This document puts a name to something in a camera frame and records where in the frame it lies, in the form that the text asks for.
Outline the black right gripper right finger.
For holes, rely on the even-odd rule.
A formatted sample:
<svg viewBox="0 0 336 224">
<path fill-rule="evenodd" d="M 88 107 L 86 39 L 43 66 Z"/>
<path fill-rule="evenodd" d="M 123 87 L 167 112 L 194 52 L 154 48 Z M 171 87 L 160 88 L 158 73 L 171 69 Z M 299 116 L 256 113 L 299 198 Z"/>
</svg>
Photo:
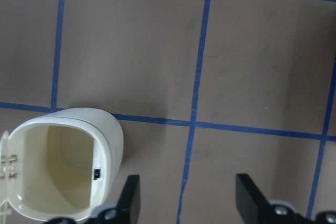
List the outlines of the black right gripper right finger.
<svg viewBox="0 0 336 224">
<path fill-rule="evenodd" d="M 320 212 L 310 220 L 286 201 L 268 200 L 246 173 L 236 174 L 235 204 L 244 223 L 335 223 L 335 211 Z"/>
</svg>

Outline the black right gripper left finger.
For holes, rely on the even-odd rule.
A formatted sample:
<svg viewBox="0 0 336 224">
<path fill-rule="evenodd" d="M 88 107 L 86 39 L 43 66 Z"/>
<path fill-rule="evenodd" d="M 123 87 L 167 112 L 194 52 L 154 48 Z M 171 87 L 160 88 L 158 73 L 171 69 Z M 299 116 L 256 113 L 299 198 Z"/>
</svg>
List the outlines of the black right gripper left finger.
<svg viewBox="0 0 336 224">
<path fill-rule="evenodd" d="M 140 215 L 140 176 L 129 175 L 116 204 L 96 207 L 84 223 L 137 223 Z"/>
</svg>

